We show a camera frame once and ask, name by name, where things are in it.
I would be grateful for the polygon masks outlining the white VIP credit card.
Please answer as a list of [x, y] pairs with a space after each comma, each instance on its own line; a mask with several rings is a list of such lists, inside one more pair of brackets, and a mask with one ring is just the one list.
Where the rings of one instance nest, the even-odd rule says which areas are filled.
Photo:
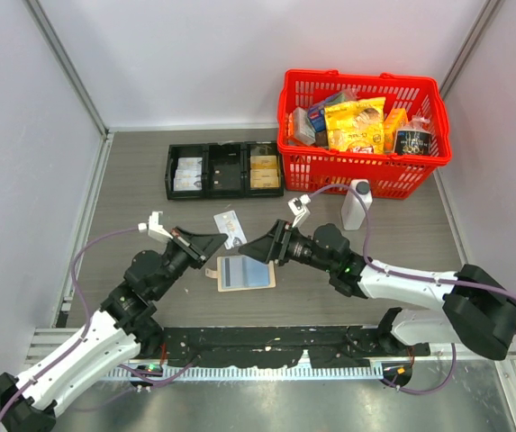
[[245, 233], [235, 211], [216, 214], [213, 219], [218, 231], [227, 236], [224, 243], [226, 249], [231, 250], [247, 243]]

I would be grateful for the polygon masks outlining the beige leather card holder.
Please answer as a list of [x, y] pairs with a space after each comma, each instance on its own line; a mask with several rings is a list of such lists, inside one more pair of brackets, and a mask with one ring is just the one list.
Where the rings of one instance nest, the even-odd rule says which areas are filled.
[[228, 256], [218, 256], [216, 259], [216, 268], [206, 268], [205, 276], [213, 279], [217, 283], [219, 293], [233, 293], [240, 291], [270, 289], [276, 286], [275, 269], [272, 263], [262, 264], [247, 256], [231, 256], [243, 257], [244, 259], [244, 286], [242, 288], [225, 290], [222, 288], [222, 260]]

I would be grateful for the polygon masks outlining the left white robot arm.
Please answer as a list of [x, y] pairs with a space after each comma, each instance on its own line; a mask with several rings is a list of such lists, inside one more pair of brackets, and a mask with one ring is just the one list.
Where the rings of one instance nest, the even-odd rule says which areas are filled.
[[137, 230], [165, 244], [137, 253], [116, 286], [86, 323], [29, 369], [0, 374], [0, 427], [50, 431], [94, 383], [133, 358], [152, 358], [164, 340], [155, 303], [189, 269], [200, 269], [226, 242], [225, 234], [194, 234], [175, 227]]

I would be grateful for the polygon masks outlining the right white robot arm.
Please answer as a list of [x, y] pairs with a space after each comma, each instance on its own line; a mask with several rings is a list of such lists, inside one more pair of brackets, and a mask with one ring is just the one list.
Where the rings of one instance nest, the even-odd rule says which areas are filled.
[[387, 265], [354, 252], [333, 224], [311, 236], [278, 220], [264, 236], [240, 247], [263, 264], [289, 261], [322, 270], [346, 297], [386, 299], [412, 305], [381, 320], [376, 344], [394, 356], [422, 343], [460, 343], [477, 355], [503, 360], [516, 332], [516, 300], [477, 265], [457, 272], [426, 272]]

